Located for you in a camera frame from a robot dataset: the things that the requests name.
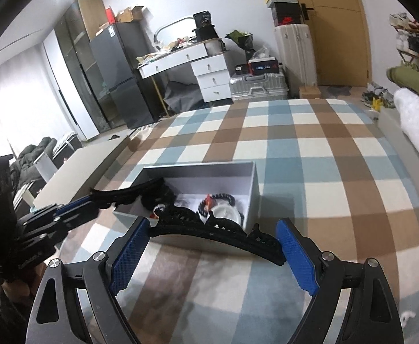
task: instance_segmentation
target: curtain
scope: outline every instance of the curtain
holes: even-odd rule
[[[59,139],[71,130],[46,72],[41,44],[0,66],[1,152],[4,138],[18,156],[43,137]]]

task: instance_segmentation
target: plaid bed sheet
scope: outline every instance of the plaid bed sheet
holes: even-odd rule
[[[340,259],[376,257],[406,343],[419,343],[419,197],[396,152],[358,107],[337,99],[235,103],[182,113],[140,137],[98,188],[128,187],[148,165],[255,161],[261,230],[274,234],[287,216]],[[125,231],[112,209],[104,210],[70,233],[61,258],[85,260]],[[348,298],[344,290],[327,343],[335,342]],[[286,343],[310,297],[288,264],[151,242],[118,301],[144,344]],[[93,319],[91,329],[99,335]]]

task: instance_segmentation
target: wooden door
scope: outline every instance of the wooden door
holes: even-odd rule
[[[366,87],[371,52],[361,0],[299,0],[306,4],[319,85]]]

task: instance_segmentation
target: suitcase handle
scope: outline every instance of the suitcase handle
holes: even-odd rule
[[[264,87],[252,87],[251,89],[249,89],[249,95],[253,95],[254,94],[254,90],[258,90],[260,89],[261,91],[256,92],[256,93],[262,93],[262,94],[268,94],[268,90],[265,89]]]
[[[259,81],[259,80],[265,80],[267,78],[267,75],[244,75],[244,81]]]

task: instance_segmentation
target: gray refrigerator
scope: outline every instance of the gray refrigerator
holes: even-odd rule
[[[134,129],[158,121],[164,109],[153,80],[142,79],[137,70],[136,58],[151,51],[139,22],[115,23],[96,36],[90,46],[127,127]]]

